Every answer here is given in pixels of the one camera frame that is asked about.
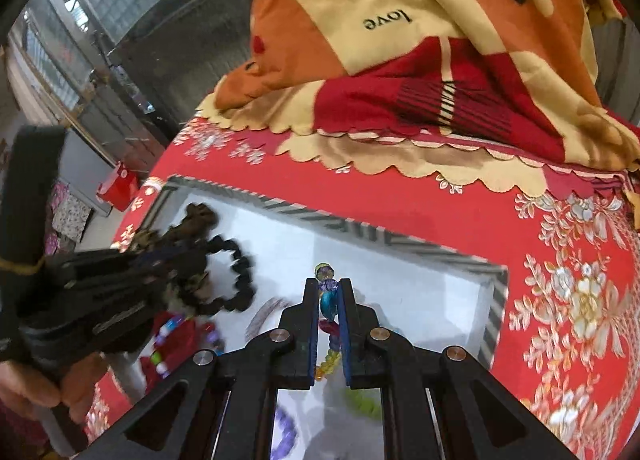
red bucket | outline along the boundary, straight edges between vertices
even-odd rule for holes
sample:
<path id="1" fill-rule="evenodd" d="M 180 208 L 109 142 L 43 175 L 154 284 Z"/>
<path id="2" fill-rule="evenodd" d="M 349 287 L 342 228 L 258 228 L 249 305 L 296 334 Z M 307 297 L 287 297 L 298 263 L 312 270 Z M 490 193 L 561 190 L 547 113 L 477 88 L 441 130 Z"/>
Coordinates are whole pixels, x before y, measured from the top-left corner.
<path id="1" fill-rule="evenodd" d="M 98 185 L 98 191 L 95 194 L 117 210 L 124 212 L 136 197 L 138 187 L 138 178 L 135 173 L 129 171 L 122 162 L 118 162 L 108 180 Z"/>

finger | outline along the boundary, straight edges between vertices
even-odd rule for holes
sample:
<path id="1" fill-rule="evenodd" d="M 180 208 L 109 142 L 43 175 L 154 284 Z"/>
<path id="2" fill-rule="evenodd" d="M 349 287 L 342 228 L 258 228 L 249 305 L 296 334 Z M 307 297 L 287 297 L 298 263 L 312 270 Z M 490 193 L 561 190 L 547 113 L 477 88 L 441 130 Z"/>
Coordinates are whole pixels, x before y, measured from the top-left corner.
<path id="1" fill-rule="evenodd" d="M 60 403 L 60 390 L 56 385 L 24 364 L 14 361 L 0 363 L 0 384 L 5 390 L 45 408 L 55 408 Z"/>
<path id="2" fill-rule="evenodd" d="M 23 396 L 16 395 L 14 392 L 0 388 L 0 400 L 2 400 L 4 405 L 14 413 L 28 418 L 29 420 L 36 420 L 36 416 L 33 413 L 33 404 Z"/>
<path id="3" fill-rule="evenodd" d="M 95 389 L 84 395 L 78 402 L 69 408 L 69 416 L 76 424 L 84 424 L 86 414 L 89 413 L 94 403 Z"/>
<path id="4" fill-rule="evenodd" d="M 62 402 L 71 407 L 82 400 L 87 393 L 94 392 L 94 385 L 107 372 L 107 362 L 98 354 L 86 356 L 71 366 L 60 383 Z"/>

triangular cutout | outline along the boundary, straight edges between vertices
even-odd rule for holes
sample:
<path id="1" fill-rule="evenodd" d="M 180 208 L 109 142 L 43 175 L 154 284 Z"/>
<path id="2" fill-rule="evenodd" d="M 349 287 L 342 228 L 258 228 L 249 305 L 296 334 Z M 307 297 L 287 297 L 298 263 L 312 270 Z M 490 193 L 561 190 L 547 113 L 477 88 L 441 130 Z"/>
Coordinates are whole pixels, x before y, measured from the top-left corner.
<path id="1" fill-rule="evenodd" d="M 125 431 L 127 439 L 152 451 L 162 451 L 186 393 L 187 383 L 177 382 L 169 393 Z"/>
<path id="2" fill-rule="evenodd" d="M 494 447 L 504 447 L 526 435 L 527 430 L 522 423 L 479 380 L 471 383 L 471 391 Z"/>

black beaded bracelet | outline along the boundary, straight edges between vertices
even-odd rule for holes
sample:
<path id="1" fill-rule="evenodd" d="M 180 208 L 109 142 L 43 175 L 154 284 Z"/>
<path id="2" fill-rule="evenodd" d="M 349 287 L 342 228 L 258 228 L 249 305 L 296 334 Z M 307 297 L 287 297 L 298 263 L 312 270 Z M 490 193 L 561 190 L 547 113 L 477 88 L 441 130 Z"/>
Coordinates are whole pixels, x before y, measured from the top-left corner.
<path id="1" fill-rule="evenodd" d="M 223 297 L 216 297 L 213 301 L 206 304 L 193 303 L 193 300 L 189 300 L 188 304 L 194 305 L 196 313 L 199 315 L 215 315 L 223 308 L 228 312 L 234 310 L 238 312 L 244 312 L 250 306 L 254 300 L 255 288 L 252 286 L 251 275 L 251 261 L 245 255 L 242 255 L 242 251 L 238 246 L 238 243 L 234 239 L 223 239 L 221 236 L 215 236 L 213 239 L 206 243 L 207 252 L 215 254 L 221 250 L 226 250 L 233 253 L 234 263 L 231 265 L 231 270 L 238 274 L 235 289 L 238 291 L 235 296 L 230 299 Z"/>

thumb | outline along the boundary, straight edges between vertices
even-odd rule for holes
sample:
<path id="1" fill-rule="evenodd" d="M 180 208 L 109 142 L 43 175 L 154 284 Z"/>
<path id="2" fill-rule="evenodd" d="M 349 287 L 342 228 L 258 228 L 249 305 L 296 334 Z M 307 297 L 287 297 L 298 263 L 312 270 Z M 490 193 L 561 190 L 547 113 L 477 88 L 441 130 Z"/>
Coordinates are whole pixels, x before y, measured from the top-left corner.
<path id="1" fill-rule="evenodd" d="M 0 385 L 45 408 L 55 408 L 60 404 L 60 390 L 56 385 L 24 364 L 14 361 L 0 363 Z"/>

